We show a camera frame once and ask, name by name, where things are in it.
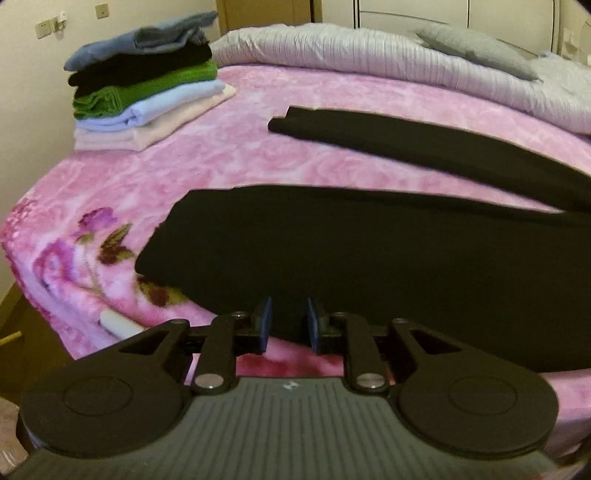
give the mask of gray ribbed surface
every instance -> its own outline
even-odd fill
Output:
[[[243,378],[199,397],[184,420],[136,452],[80,460],[40,450],[11,480],[532,480],[541,453],[466,460],[410,435],[381,398],[341,379]]]

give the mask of folded green sweater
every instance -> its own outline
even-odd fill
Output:
[[[169,90],[183,83],[202,82],[215,80],[217,77],[217,65],[209,60],[200,65],[169,72],[161,77],[136,83],[127,87],[109,85],[96,92],[80,98],[74,98],[74,117],[103,118],[119,115],[129,105],[144,100],[156,93]]]

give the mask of white wardrobe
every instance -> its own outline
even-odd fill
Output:
[[[556,51],[560,0],[322,0],[322,20],[414,36],[431,22],[473,28],[526,56]]]

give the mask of beige wall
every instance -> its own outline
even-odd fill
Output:
[[[108,18],[95,5],[108,2]],[[72,94],[64,61],[82,44],[198,11],[215,0],[4,0],[0,3],[0,223],[18,199],[72,151]],[[37,39],[35,24],[65,11],[63,34]],[[208,29],[219,36],[217,24]],[[13,277],[0,255],[0,301]]]
[[[587,55],[591,54],[591,14],[589,14],[576,0],[561,0],[560,4],[560,35],[565,28],[576,34],[580,43],[580,51],[575,58],[585,63]]]

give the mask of logo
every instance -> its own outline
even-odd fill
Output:
[[[287,382],[287,383],[283,384],[283,388],[285,388],[286,390],[289,390],[289,391],[295,390],[299,386],[300,386],[300,384],[297,382],[294,382],[293,380],[291,382]]]

